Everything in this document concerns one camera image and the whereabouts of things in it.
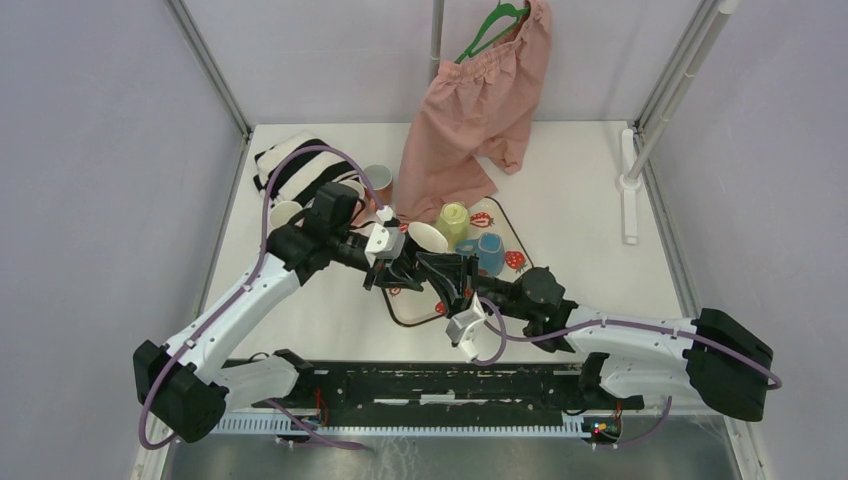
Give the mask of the floral salmon mug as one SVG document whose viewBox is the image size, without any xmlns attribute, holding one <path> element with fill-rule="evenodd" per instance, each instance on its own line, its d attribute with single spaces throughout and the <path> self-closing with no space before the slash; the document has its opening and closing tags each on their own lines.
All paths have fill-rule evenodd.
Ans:
<svg viewBox="0 0 848 480">
<path fill-rule="evenodd" d="M 393 173 L 385 165 L 369 165 L 364 169 L 365 176 L 375 190 L 376 197 L 383 205 L 392 203 Z"/>
</svg>

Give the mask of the plain pink tall mug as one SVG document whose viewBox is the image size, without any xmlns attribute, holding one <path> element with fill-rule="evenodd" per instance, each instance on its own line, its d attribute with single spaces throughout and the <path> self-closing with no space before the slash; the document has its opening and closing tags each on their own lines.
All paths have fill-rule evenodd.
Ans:
<svg viewBox="0 0 848 480">
<path fill-rule="evenodd" d="M 340 185 L 344 187 L 343 193 L 349 197 L 352 197 L 353 194 L 359 199 L 364 200 L 366 198 L 365 187 L 357 180 L 346 179 L 339 182 Z"/>
</svg>

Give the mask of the black faceted mug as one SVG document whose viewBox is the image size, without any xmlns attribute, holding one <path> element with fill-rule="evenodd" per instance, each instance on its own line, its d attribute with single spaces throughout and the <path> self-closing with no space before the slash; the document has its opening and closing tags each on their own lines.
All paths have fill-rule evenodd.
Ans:
<svg viewBox="0 0 848 480">
<path fill-rule="evenodd" d="M 418 252 L 447 254 L 452 249 L 447 238 L 434 226 L 414 221 L 408 224 L 406 234 Z"/>
</svg>

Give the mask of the pale pink faceted mug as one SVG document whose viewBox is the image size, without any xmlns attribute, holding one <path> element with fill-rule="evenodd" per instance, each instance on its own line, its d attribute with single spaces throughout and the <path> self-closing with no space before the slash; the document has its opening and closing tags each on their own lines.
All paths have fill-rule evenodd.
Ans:
<svg viewBox="0 0 848 480">
<path fill-rule="evenodd" d="M 286 225 L 296 214 L 303 210 L 303 206 L 296 201 L 279 201 L 269 211 L 268 223 L 271 230 Z"/>
</svg>

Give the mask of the bright blue mug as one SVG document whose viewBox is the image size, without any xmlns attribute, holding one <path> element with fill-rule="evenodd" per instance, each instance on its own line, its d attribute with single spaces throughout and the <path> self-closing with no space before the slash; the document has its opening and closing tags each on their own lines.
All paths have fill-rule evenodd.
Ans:
<svg viewBox="0 0 848 480">
<path fill-rule="evenodd" d="M 478 258 L 478 268 L 488 276 L 499 275 L 505 266 L 505 246 L 503 239 L 494 233 L 483 233 L 476 239 L 458 242 L 455 252 L 462 255 L 474 255 Z"/>
</svg>

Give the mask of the green faceted mug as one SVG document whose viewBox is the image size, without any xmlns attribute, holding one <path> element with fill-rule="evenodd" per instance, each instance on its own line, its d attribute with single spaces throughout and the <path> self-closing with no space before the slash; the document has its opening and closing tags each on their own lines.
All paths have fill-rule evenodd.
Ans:
<svg viewBox="0 0 848 480">
<path fill-rule="evenodd" d="M 453 251 L 460 242 L 468 238 L 469 226 L 470 215 L 461 202 L 444 204 L 435 224 L 435 228 L 447 240 L 449 251 Z"/>
</svg>

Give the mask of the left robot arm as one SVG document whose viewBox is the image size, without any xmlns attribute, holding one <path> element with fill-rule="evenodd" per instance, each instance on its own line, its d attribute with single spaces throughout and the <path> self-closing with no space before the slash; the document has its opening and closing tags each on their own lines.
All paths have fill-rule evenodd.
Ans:
<svg viewBox="0 0 848 480">
<path fill-rule="evenodd" d="M 168 443 L 148 439 L 149 416 L 167 425 L 174 437 L 193 443 L 230 411 L 274 399 L 297 408 L 312 399 L 313 379 L 281 355 L 237 366 L 226 362 L 272 309 L 331 263 L 364 272 L 367 286 L 373 286 L 377 270 L 399 257 L 404 235 L 389 206 L 378 209 L 370 235 L 353 230 L 361 202 L 346 185 L 320 187 L 310 208 L 274 230 L 263 229 L 252 269 L 210 310 L 164 344 L 147 340 L 136 349 L 133 367 L 142 405 L 138 435 L 145 448 Z"/>
</svg>

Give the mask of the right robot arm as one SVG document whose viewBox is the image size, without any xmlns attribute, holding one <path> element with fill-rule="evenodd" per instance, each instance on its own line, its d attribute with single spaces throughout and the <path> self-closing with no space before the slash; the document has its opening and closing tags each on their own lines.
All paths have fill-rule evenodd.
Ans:
<svg viewBox="0 0 848 480">
<path fill-rule="evenodd" d="M 546 267 L 512 282 L 481 275 L 473 256 L 420 253 L 415 267 L 440 297 L 452 346 L 470 362 L 491 365 L 510 342 L 582 355 L 577 392 L 591 408 L 614 398 L 681 397 L 759 422 L 767 394 L 783 385 L 771 370 L 772 349 L 721 310 L 628 317 L 566 299 Z"/>
</svg>

